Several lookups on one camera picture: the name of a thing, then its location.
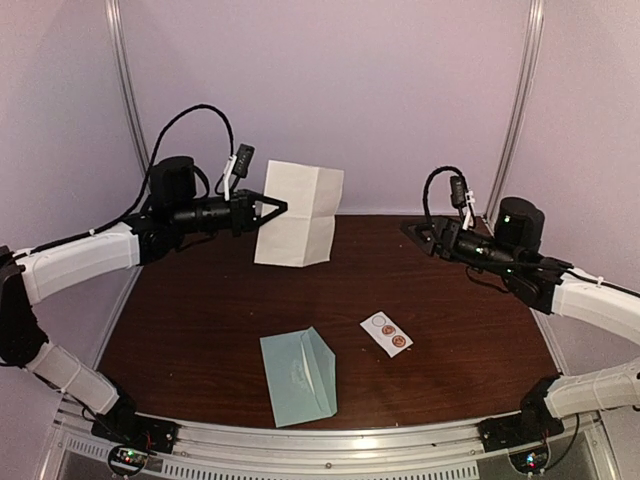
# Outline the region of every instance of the robotic arm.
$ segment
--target robotic arm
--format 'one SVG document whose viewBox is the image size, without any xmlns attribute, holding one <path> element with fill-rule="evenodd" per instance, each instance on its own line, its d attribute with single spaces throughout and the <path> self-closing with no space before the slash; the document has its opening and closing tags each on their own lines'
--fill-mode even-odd
<svg viewBox="0 0 640 480">
<path fill-rule="evenodd" d="M 430 183 L 444 171 L 455 174 L 451 200 L 460 220 L 429 212 Z M 541 255 L 544 214 L 524 199 L 502 200 L 494 236 L 473 231 L 462 212 L 471 210 L 470 198 L 462 173 L 441 167 L 425 185 L 426 222 L 406 223 L 402 230 L 427 255 L 498 275 L 508 292 L 534 310 L 573 317 L 640 345 L 640 294 Z M 586 375 L 542 379 L 522 400 L 521 413 L 485 420 L 480 433 L 487 451 L 511 448 L 562 433 L 563 417 L 623 406 L 640 406 L 640 358 Z"/>
<path fill-rule="evenodd" d="M 241 145 L 233 159 L 236 165 L 241 159 L 245 176 L 252 153 L 253 147 Z M 0 247 L 0 358 L 4 366 L 26 370 L 78 400 L 95 415 L 100 436 L 135 445 L 144 432 L 159 437 L 153 442 L 156 451 L 171 450 L 167 438 L 175 438 L 175 425 L 149 424 L 149 419 L 135 415 L 135 403 L 124 391 L 49 341 L 31 307 L 90 278 L 146 265 L 171 250 L 180 251 L 186 248 L 187 234 L 201 233 L 206 240 L 226 229 L 238 236 L 257 230 L 287 210 L 286 202 L 250 190 L 230 191 L 228 181 L 225 196 L 195 198 L 196 175 L 203 174 L 193 159 L 165 159 L 150 171 L 150 195 L 140 213 L 124 217 L 101 233 L 56 242 L 61 244 L 51 248 L 13 253 Z M 269 205 L 270 212 L 259 215 L 258 204 Z"/>
</svg>

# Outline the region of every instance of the folded paper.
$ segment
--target folded paper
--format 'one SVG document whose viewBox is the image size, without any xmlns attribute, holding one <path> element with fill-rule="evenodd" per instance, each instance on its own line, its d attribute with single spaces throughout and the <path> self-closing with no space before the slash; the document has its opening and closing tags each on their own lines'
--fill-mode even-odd
<svg viewBox="0 0 640 480">
<path fill-rule="evenodd" d="M 255 262 L 305 267 L 329 261 L 343 180 L 342 170 L 269 160 L 264 194 L 284 200 L 288 210 L 260 228 Z M 265 205 L 263 215 L 273 208 Z"/>
<path fill-rule="evenodd" d="M 336 414 L 336 357 L 313 327 L 261 338 L 260 346 L 276 427 Z"/>
</svg>

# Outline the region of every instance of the brown tabletop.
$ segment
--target brown tabletop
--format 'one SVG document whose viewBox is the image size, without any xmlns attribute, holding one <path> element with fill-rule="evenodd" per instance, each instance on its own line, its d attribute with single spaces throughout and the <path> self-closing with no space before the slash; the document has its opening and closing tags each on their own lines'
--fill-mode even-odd
<svg viewBox="0 0 640 480">
<path fill-rule="evenodd" d="M 273 427 L 260 337 L 315 329 L 336 354 L 338 413 L 297 428 L 419 425 L 518 409 L 556 372 L 529 310 L 426 257 L 400 217 L 337 218 L 329 263 L 253 264 L 255 235 L 144 268 L 102 359 L 141 412 Z M 382 310 L 414 341 L 394 358 L 360 327 Z"/>
</svg>

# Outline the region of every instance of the round sticker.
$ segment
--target round sticker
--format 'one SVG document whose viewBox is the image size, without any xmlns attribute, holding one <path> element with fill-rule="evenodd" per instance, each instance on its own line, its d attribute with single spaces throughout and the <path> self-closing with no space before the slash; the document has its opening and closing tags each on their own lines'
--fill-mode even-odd
<svg viewBox="0 0 640 480">
<path fill-rule="evenodd" d="M 384 333 L 387 337 L 390 337 L 391 335 L 396 333 L 396 329 L 391 325 L 385 325 L 384 327 L 382 327 L 382 333 Z"/>
<path fill-rule="evenodd" d="M 402 348 L 407 344 L 407 341 L 402 335 L 396 335 L 391 339 L 391 342 L 398 348 Z"/>
<path fill-rule="evenodd" d="M 373 323 L 373 325 L 376 326 L 376 327 L 381 327 L 382 325 L 387 323 L 387 321 L 385 320 L 384 317 L 381 317 L 380 315 L 377 315 L 377 316 L 375 316 L 375 317 L 373 317 L 371 319 L 371 323 Z"/>
</svg>

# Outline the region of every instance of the ventilation grille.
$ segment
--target ventilation grille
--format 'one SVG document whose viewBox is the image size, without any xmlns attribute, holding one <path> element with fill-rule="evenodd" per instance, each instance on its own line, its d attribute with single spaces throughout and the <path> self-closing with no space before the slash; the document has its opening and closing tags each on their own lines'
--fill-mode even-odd
<svg viewBox="0 0 640 480">
<path fill-rule="evenodd" d="M 231 473 L 221 473 L 219 470 L 211 468 L 200 468 L 192 465 L 184 466 L 177 462 L 165 461 L 162 468 L 164 478 L 177 480 L 289 480 L 289 476 L 273 475 L 249 476 Z M 478 467 L 475 462 L 454 465 L 450 467 L 440 467 L 426 470 L 424 473 L 387 477 L 368 477 L 366 480 L 479 480 Z"/>
<path fill-rule="evenodd" d="M 108 448 L 91 443 L 88 440 L 80 440 L 70 437 L 67 441 L 67 450 L 84 455 L 85 457 L 95 458 L 96 460 L 107 460 L 109 454 Z"/>
</svg>

